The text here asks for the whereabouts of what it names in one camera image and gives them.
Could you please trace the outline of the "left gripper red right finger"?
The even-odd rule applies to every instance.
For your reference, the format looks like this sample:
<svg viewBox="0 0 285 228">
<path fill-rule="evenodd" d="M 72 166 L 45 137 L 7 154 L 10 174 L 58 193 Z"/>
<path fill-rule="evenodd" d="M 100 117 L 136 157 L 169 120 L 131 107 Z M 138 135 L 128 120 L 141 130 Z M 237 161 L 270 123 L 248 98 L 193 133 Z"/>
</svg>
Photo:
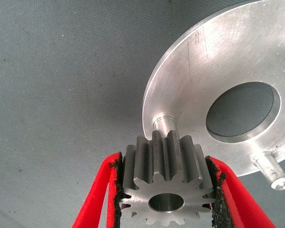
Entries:
<svg viewBox="0 0 285 228">
<path fill-rule="evenodd" d="M 276 227 L 230 167 L 211 156 L 205 160 L 216 196 L 211 203 L 212 227 Z"/>
</svg>

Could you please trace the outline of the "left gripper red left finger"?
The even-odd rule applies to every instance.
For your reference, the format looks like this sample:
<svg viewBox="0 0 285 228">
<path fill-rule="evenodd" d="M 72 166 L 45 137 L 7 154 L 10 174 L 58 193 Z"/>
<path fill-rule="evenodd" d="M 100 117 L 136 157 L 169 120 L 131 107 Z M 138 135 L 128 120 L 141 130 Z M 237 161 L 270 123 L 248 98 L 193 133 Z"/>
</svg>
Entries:
<svg viewBox="0 0 285 228">
<path fill-rule="evenodd" d="M 97 228 L 105 196 L 107 196 L 106 227 L 120 227 L 121 208 L 119 203 L 124 191 L 121 181 L 122 167 L 121 152 L 111 154 L 103 160 L 72 227 Z"/>
</svg>

